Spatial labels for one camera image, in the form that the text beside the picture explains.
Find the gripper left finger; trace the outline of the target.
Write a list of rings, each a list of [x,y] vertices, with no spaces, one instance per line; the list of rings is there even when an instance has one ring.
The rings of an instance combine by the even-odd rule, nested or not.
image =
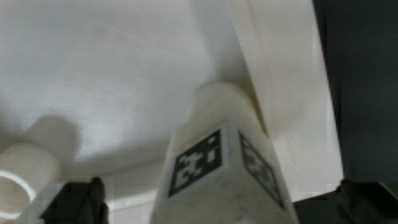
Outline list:
[[[67,182],[39,216],[44,224],[108,224],[104,184],[99,177],[88,182]]]

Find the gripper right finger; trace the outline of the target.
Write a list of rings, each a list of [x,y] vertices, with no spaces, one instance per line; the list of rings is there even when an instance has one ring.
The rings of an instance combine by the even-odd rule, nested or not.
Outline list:
[[[298,224],[398,224],[398,182],[353,182],[293,203]]]

